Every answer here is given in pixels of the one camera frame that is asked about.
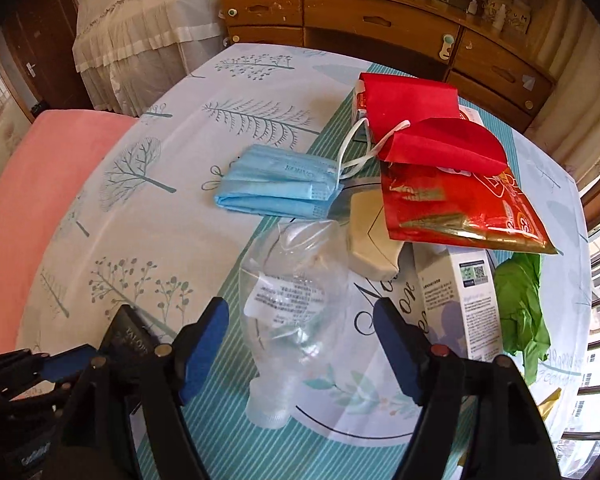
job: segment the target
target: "screw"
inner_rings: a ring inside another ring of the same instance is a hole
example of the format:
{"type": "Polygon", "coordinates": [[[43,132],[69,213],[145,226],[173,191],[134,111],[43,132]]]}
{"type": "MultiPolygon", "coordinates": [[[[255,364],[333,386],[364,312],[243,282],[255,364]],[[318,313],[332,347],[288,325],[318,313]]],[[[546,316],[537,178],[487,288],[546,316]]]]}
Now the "screw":
{"type": "Polygon", "coordinates": [[[506,355],[499,355],[498,357],[496,357],[495,362],[498,366],[501,366],[503,368],[511,368],[511,365],[513,364],[513,361],[509,359],[506,355]]]}
{"type": "Polygon", "coordinates": [[[446,357],[451,350],[446,345],[431,345],[431,353],[437,357],[446,357]]]}
{"type": "Polygon", "coordinates": [[[158,357],[167,357],[171,353],[171,345],[164,343],[154,348],[154,353],[158,357]]]}
{"type": "Polygon", "coordinates": [[[93,368],[102,368],[105,363],[107,362],[107,358],[102,356],[102,355],[96,355],[96,357],[94,357],[91,360],[91,366],[93,368]]]}

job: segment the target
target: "drawer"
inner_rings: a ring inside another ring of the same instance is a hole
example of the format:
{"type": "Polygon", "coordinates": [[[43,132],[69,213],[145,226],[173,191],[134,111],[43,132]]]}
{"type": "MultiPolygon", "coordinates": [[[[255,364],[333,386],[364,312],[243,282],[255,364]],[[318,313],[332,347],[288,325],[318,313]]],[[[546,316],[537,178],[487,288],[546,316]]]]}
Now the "drawer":
{"type": "Polygon", "coordinates": [[[471,30],[462,35],[453,68],[506,97],[532,117],[552,91],[552,83],[538,71],[471,30]],[[532,86],[527,83],[531,90],[523,86],[527,77],[535,79],[532,86]]]}
{"type": "Polygon", "coordinates": [[[532,121],[531,116],[525,114],[515,104],[453,70],[446,78],[446,82],[458,89],[460,97],[484,108],[520,133],[523,133],[532,121]]]}
{"type": "Polygon", "coordinates": [[[385,0],[304,0],[304,26],[393,43],[444,63],[442,38],[457,38],[459,30],[449,20],[385,0]]]}
{"type": "Polygon", "coordinates": [[[302,26],[302,0],[220,0],[226,26],[302,26]]]}
{"type": "Polygon", "coordinates": [[[302,46],[301,27],[229,27],[232,43],[302,46]]]}

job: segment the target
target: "white ruffled fabric cover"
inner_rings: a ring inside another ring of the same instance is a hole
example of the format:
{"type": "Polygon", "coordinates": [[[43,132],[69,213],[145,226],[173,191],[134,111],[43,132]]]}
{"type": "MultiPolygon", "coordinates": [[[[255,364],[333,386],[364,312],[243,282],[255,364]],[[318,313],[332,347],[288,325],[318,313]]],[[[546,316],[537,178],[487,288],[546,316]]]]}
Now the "white ruffled fabric cover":
{"type": "Polygon", "coordinates": [[[83,0],[76,70],[96,110],[139,116],[222,49],[219,0],[83,0]]]}

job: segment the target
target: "wooden door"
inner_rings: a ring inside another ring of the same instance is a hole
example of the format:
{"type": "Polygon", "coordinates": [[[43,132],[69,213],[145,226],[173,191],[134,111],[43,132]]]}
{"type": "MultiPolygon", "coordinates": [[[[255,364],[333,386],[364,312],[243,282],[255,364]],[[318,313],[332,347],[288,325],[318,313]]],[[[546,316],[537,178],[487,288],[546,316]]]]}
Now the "wooden door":
{"type": "Polygon", "coordinates": [[[75,71],[76,22],[73,0],[20,0],[2,25],[20,72],[51,108],[93,108],[75,71]]]}

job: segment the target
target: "red and gold snack bag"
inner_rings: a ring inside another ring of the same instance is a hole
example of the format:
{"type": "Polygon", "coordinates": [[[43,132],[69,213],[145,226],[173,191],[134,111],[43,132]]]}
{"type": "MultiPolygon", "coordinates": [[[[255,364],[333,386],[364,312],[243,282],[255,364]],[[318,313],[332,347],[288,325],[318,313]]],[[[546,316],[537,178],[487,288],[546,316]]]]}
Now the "red and gold snack bag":
{"type": "Polygon", "coordinates": [[[382,163],[393,240],[523,253],[557,253],[511,170],[498,176],[382,163]]]}

